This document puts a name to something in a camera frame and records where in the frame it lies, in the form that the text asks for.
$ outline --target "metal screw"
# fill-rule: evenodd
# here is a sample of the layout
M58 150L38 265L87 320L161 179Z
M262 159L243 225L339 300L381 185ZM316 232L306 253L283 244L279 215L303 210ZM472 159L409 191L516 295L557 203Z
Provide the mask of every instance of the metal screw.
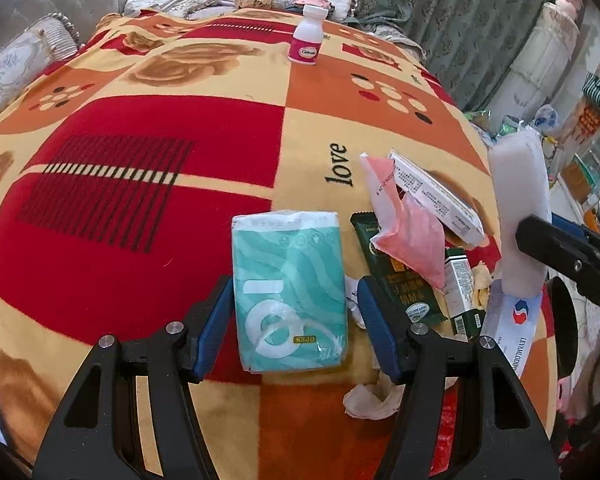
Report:
M100 346L100 348L109 348L115 342L116 338L113 337L111 334L108 334L100 338L100 340L98 341L98 346Z
M496 342L494 341L493 337L489 337L488 335L481 335L478 341L480 342L480 346L482 348L486 348L487 350L495 348L496 346Z
M411 331L417 335L425 335L429 331L429 327L424 323L414 323L411 325Z
M179 321L171 321L166 327L166 331L170 334L179 334L183 329L184 325Z

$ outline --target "white medicine bottle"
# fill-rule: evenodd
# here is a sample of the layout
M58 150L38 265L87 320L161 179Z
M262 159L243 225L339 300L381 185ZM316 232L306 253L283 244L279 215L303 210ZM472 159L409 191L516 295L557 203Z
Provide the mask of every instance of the white medicine bottle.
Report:
M302 21L296 27L289 59L295 63L314 65L322 44L322 22L327 17L329 9L305 5L302 10Z

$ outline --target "blue gripper pad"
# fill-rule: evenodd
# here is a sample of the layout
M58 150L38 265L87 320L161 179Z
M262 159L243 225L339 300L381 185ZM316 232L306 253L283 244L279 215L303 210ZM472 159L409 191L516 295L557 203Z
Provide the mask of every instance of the blue gripper pad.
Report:
M587 242L587 243L589 242L589 239L584 234L584 231L582 230L582 228L579 225L576 225L573 222L567 220L566 218L562 218L561 216L559 216L555 213L552 213L551 214L551 223L555 227L560 229L560 231L569 233L570 235L573 235L584 242Z
M407 326L402 322L394 323L393 330L389 326L384 316L383 310L387 307L393 308L388 304L388 299L384 296L376 280L371 276L365 276L358 283L358 307L360 314L365 320L366 331L371 338L371 344L376 352L378 363L382 371L387 374L392 383L401 384L403 370L398 359L398 345L395 332L405 335Z
M234 310L234 281L229 279L224 283L218 300L206 320L205 327L198 338L198 360L193 368L197 380L202 381L218 357L222 338Z

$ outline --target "food wrapper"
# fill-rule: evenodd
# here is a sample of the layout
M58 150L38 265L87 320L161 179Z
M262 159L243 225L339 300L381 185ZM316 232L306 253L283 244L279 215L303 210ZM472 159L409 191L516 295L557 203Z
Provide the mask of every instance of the food wrapper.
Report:
M415 270L434 288L445 285L445 233L436 216L405 192L400 200L395 161L360 155L380 232L374 247Z
M478 263L471 269L474 275L474 293L472 295L472 303L474 307L486 308L489 301L489 287L493 281L489 269L484 262Z
M372 212L354 213L351 223L360 240L371 275L396 308L407 315L412 323L421 321L433 327L444 321L446 317L440 311L429 283L371 243L371 238L380 231L376 215Z

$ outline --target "bottle cap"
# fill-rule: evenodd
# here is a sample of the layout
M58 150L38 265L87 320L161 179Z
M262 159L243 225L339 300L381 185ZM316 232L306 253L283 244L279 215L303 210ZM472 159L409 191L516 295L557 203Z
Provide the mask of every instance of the bottle cap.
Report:
M324 18L326 18L328 13L329 9L325 9L324 7L317 7L315 5L305 5L302 9L303 16L317 18L318 20L323 20Z

